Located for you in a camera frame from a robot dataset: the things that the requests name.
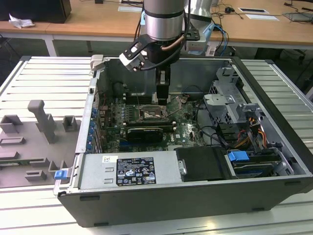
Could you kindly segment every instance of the robotic arm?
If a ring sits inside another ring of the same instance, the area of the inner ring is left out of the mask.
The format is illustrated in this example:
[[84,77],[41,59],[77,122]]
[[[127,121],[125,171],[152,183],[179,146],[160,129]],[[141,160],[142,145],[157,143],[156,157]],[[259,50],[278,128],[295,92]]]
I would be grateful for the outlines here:
[[[171,64],[179,59],[185,41],[197,41],[200,35],[190,24],[191,0],[145,0],[147,34],[140,35],[119,59],[130,71],[156,69],[156,94],[159,105],[166,105]],[[148,61],[141,54],[147,52]]]

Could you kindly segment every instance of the warning label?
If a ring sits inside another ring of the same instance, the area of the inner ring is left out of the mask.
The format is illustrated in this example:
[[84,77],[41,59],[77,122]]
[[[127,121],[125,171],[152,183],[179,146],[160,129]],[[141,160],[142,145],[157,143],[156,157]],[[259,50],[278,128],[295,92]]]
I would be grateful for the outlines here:
[[118,186],[156,184],[153,158],[117,159],[116,184]]

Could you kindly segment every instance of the motherboard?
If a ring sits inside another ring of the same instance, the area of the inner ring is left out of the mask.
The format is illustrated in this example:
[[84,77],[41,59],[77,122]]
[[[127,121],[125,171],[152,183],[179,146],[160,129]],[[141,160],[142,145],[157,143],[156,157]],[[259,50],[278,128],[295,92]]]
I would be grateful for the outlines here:
[[195,121],[197,101],[178,95],[166,106],[142,104],[139,99],[129,104],[125,98],[108,98],[102,103],[99,121],[103,153],[205,146]]

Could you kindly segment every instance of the aluminum workbench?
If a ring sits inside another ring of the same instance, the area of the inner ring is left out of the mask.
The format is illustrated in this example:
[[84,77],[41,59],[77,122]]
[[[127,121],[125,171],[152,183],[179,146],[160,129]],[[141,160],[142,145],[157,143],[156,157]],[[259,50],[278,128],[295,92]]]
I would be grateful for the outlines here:
[[[80,120],[92,78],[89,61],[89,57],[32,57],[20,61],[0,88],[0,118],[14,109],[21,121],[33,121],[27,105],[35,98],[45,100],[45,111],[55,120],[64,115]],[[312,103],[274,64],[261,60],[243,63],[313,152]],[[0,234],[313,234],[313,191],[291,196],[270,211],[86,229],[77,225],[52,189],[53,185],[1,188]]]

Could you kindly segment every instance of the copper pipe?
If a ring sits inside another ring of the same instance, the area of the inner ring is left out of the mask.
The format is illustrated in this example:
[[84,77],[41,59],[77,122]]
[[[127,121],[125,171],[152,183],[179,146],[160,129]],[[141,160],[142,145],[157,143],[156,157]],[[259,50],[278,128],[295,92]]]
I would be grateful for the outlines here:
[[182,35],[180,38],[178,38],[175,42],[173,42],[169,46],[166,46],[166,47],[162,46],[161,50],[163,50],[163,51],[172,50],[174,47],[178,46],[184,39],[185,39],[185,37],[184,37],[184,35]]

